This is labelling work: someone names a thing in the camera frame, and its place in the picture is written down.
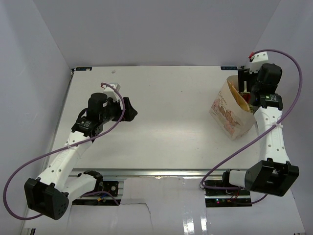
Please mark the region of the tan snack pouch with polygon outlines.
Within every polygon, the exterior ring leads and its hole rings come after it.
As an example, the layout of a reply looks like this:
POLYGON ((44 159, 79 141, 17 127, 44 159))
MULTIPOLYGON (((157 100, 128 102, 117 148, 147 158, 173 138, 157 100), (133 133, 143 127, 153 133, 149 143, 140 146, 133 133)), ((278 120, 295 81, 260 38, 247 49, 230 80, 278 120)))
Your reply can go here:
POLYGON ((246 102, 246 100, 240 95, 240 93, 235 89, 235 87, 233 86, 233 83, 227 81, 227 84, 229 86, 230 92, 232 93, 236 103, 238 104, 238 106, 246 111, 251 113, 251 109, 249 104, 246 102))

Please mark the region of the pink snack packet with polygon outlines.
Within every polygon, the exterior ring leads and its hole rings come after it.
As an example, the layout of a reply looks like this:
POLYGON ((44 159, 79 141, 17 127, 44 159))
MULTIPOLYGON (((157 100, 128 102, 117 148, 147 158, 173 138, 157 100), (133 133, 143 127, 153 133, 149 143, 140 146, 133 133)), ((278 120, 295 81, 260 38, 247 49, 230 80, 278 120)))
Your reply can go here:
POLYGON ((245 92, 243 92, 243 93, 240 93, 240 95, 242 96, 242 98, 243 98, 247 103, 249 103, 249 101, 250 101, 250 99, 251 99, 250 93, 245 93, 245 92))

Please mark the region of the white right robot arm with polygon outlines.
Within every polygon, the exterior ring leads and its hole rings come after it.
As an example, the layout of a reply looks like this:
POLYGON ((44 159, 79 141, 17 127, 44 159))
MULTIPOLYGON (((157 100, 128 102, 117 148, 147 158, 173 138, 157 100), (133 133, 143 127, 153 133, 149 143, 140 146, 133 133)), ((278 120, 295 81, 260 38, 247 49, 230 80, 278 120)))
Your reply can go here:
POLYGON ((287 155, 282 117, 283 102, 276 93, 282 69, 270 63, 261 65, 250 87, 249 103, 254 109, 260 144, 259 162, 248 170, 229 171, 221 182, 221 190, 233 195, 238 188, 282 197, 299 176, 299 168, 290 163, 287 155))

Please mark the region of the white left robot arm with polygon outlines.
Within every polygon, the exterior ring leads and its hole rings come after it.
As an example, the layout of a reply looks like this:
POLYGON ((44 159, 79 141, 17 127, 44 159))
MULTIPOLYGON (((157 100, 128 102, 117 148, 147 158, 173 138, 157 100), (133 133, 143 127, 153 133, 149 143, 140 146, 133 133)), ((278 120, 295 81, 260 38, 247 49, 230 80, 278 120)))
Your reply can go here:
POLYGON ((50 165, 35 179, 24 184, 27 205, 51 219, 58 220, 66 212, 70 202, 84 193, 99 195, 103 191, 103 177, 89 170, 79 174, 72 184, 67 178, 84 152, 93 144, 94 137, 103 132, 107 122, 132 121, 137 111, 128 97, 119 101, 104 93, 93 93, 88 106, 78 115, 70 135, 61 151, 50 165))

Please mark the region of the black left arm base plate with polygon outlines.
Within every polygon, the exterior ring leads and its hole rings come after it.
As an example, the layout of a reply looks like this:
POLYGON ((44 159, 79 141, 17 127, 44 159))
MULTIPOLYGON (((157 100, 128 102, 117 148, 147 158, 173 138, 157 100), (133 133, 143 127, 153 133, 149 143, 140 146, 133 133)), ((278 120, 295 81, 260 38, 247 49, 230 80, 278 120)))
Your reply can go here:
POLYGON ((102 181, 93 191, 83 194, 73 201, 77 206, 119 206, 120 196, 118 181, 102 181))

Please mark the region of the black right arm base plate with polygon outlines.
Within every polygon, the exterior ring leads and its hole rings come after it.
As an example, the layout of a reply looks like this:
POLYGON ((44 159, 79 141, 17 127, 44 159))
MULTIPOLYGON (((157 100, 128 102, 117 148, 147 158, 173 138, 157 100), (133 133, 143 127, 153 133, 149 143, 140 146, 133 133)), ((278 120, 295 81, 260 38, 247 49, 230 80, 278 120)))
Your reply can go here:
POLYGON ((205 205, 207 208, 250 207, 250 192, 246 190, 219 190, 204 188, 205 205))

